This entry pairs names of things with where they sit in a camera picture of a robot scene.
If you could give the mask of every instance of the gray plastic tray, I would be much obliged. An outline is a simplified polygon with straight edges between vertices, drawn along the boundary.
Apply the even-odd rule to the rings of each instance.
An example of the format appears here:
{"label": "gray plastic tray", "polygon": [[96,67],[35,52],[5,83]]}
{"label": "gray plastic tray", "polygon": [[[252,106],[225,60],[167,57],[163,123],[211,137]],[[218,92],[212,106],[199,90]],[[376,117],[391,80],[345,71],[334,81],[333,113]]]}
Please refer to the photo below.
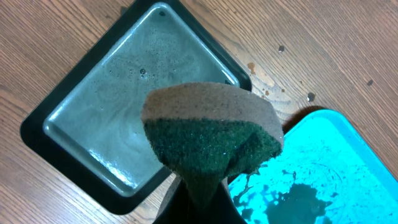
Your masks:
{"label": "gray plastic tray", "polygon": [[160,168],[140,120],[151,90],[237,78],[167,4],[154,4],[44,122],[45,134],[129,197]]}

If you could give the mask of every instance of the green scouring pad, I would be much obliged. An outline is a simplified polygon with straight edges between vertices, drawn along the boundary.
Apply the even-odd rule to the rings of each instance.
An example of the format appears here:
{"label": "green scouring pad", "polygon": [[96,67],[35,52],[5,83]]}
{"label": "green scouring pad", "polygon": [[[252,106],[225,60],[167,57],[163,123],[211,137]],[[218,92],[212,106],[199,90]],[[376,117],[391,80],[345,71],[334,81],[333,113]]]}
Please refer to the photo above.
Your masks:
{"label": "green scouring pad", "polygon": [[235,86],[187,83],[152,91],[141,120],[157,158],[181,176],[199,210],[225,177],[251,174],[282,152],[272,105]]}

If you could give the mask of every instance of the sponge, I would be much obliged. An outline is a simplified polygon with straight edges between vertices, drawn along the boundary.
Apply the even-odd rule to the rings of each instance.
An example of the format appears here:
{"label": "sponge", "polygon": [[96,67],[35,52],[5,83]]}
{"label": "sponge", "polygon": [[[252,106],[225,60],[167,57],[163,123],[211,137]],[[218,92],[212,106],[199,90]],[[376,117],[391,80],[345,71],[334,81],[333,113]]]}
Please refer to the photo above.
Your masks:
{"label": "sponge", "polygon": [[235,86],[186,83],[152,91],[141,120],[157,158],[181,176],[199,210],[225,177],[251,174],[282,151],[272,105]]}

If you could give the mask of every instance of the wooden table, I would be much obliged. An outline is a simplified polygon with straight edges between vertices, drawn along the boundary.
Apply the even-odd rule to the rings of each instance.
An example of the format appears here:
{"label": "wooden table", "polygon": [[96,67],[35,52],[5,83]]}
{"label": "wooden table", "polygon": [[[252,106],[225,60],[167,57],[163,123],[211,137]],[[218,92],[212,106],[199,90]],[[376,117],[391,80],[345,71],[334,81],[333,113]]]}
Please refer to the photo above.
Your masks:
{"label": "wooden table", "polygon": [[[153,221],[173,177],[131,214],[112,215],[19,136],[22,120],[132,1],[0,0],[0,223]],[[183,3],[251,74],[285,129],[319,106],[338,110],[398,177],[397,0]]]}

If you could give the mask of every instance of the tray rim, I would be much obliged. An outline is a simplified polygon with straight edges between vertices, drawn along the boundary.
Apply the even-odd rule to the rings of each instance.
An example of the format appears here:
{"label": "tray rim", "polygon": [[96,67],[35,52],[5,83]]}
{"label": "tray rim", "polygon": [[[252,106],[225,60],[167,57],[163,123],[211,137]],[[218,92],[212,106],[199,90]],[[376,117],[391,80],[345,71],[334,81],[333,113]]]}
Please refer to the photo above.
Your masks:
{"label": "tray rim", "polygon": [[83,164],[78,162],[66,150],[50,139],[42,125],[46,117],[57,105],[80,83],[90,70],[108,53],[110,48],[140,19],[155,3],[168,4],[180,18],[191,28],[199,39],[216,55],[216,57],[238,79],[240,87],[251,91],[252,83],[247,73],[225,51],[213,36],[194,18],[190,11],[178,0],[136,0],[128,10],[105,32],[81,60],[70,70],[61,82],[29,113],[20,126],[20,135],[26,146],[60,171],[74,184],[86,192],[109,212],[125,215],[133,211],[149,196],[170,174],[163,167],[148,183],[131,197],[123,197],[105,184]]}
{"label": "tray rim", "polygon": [[[354,126],[342,113],[330,109],[321,109],[311,112],[303,119],[301,119],[290,131],[288,131],[285,134],[284,138],[288,138],[291,134],[298,130],[301,125],[304,125],[308,120],[314,118],[327,119],[336,128],[343,128],[343,130],[345,130],[345,133],[350,134],[342,134],[348,144],[355,146],[361,145],[361,147],[353,147],[355,153],[357,153],[357,155],[364,161],[370,173],[375,176],[375,178],[390,193],[391,197],[398,203],[398,181],[394,178],[394,176],[391,174],[389,169],[382,163],[377,154],[369,147],[366,141],[361,137],[361,135],[354,128]],[[237,178],[238,177],[233,179],[228,185],[231,185],[234,181],[236,181]]]}

